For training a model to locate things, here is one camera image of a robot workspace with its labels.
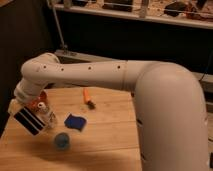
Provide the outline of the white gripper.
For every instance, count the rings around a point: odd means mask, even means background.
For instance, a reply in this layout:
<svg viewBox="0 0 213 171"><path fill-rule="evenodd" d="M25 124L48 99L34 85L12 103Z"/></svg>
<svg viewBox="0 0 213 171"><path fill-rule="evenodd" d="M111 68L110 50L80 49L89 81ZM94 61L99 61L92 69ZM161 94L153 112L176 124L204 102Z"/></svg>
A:
<svg viewBox="0 0 213 171"><path fill-rule="evenodd" d="M44 86L22 79L14 90L14 98L10 101L8 113L15 115L24 106L36 101Z"/></svg>

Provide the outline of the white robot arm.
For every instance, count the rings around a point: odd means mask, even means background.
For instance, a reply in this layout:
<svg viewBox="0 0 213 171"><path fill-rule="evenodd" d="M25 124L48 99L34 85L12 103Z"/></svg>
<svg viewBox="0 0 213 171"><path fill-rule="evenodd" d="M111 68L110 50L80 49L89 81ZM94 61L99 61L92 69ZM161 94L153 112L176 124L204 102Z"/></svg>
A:
<svg viewBox="0 0 213 171"><path fill-rule="evenodd" d="M181 65L112 60L62 64L44 53L22 64L8 112L36 135L45 122L27 107L50 83L133 94L142 171L209 171L208 118L197 78Z"/></svg>

